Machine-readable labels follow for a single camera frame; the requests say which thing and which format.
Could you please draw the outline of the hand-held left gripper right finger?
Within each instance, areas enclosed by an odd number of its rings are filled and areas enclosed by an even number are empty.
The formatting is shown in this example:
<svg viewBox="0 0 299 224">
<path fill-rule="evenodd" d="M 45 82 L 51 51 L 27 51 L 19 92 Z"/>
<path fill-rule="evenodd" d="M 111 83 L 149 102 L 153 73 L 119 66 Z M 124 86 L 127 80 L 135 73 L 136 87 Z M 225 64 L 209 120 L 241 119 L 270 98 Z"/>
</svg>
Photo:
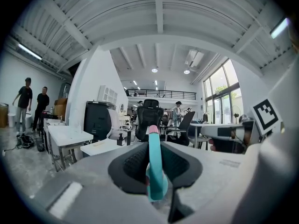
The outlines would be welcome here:
<svg viewBox="0 0 299 224">
<path fill-rule="evenodd" d="M 175 188 L 191 187 L 212 168 L 239 168 L 245 158 L 242 154 L 203 151 L 166 141 L 161 142 L 161 155 L 164 172 Z"/>
</svg>

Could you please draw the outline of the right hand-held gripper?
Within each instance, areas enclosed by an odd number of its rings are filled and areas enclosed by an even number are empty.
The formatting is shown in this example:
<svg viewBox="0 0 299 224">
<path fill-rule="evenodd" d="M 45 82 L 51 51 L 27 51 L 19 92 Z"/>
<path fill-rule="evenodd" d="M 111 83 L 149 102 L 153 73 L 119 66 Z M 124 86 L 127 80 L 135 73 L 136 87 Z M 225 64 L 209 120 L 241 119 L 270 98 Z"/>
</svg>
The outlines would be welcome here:
<svg viewBox="0 0 299 224">
<path fill-rule="evenodd" d="M 299 151 L 299 60 L 285 73 L 258 77 L 233 62 L 242 93 L 244 111 L 255 122 L 247 151 Z M 201 134 L 214 139 L 230 139 L 240 124 L 203 124 Z"/>
</svg>

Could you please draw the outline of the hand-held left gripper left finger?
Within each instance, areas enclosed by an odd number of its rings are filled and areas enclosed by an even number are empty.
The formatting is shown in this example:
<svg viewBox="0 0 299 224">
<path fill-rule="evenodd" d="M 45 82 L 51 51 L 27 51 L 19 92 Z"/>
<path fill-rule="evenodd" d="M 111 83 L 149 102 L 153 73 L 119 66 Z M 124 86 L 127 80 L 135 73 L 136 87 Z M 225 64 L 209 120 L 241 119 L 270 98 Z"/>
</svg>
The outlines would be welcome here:
<svg viewBox="0 0 299 224">
<path fill-rule="evenodd" d="M 85 157 L 63 172 L 63 181 L 93 194 L 145 195 L 148 163 L 149 145 L 143 142 Z"/>
</svg>

